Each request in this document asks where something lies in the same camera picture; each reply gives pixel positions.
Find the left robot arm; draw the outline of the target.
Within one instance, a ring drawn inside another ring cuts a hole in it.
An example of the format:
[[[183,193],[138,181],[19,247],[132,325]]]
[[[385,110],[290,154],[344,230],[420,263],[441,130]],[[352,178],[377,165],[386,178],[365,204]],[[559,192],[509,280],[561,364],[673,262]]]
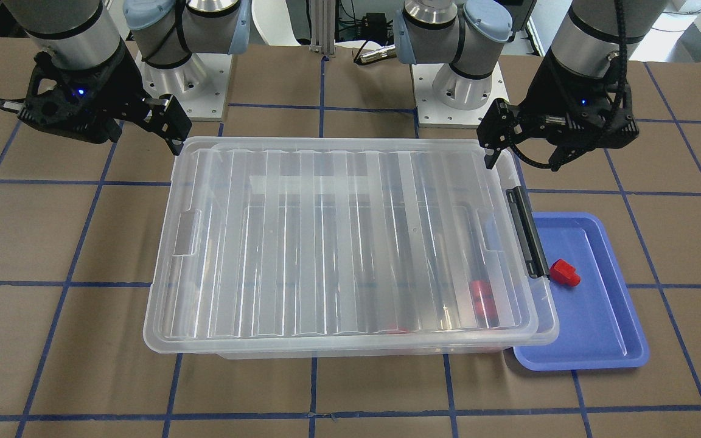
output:
[[[556,172],[598,148],[620,149],[639,136],[627,80],[629,55],[664,11],[665,1],[573,1],[518,105],[489,98],[492,73],[514,33],[495,1],[406,1],[393,21],[403,64],[439,64],[433,85],[445,105],[490,106],[476,138],[487,169],[504,150]]]

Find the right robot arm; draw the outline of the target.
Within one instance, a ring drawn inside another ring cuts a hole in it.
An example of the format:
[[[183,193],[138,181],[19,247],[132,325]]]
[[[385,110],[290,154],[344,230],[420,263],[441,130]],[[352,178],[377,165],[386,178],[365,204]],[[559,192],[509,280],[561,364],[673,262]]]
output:
[[[184,103],[211,85],[200,56],[248,47],[250,1],[125,1],[135,59],[102,1],[7,1],[39,52],[27,94],[0,110],[42,133],[117,142],[119,122],[155,133],[179,155],[192,122]]]

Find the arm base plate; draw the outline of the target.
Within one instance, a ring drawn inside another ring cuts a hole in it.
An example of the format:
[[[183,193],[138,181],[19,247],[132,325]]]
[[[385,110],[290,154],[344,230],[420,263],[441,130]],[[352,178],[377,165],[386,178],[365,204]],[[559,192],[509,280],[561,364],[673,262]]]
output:
[[[494,100],[509,99],[500,64],[480,80],[462,77],[448,64],[414,64],[411,75],[423,127],[474,130]]]
[[[173,95],[192,121],[223,120],[233,55],[193,54],[186,64],[173,69],[148,66],[141,53],[134,60],[151,97]]]

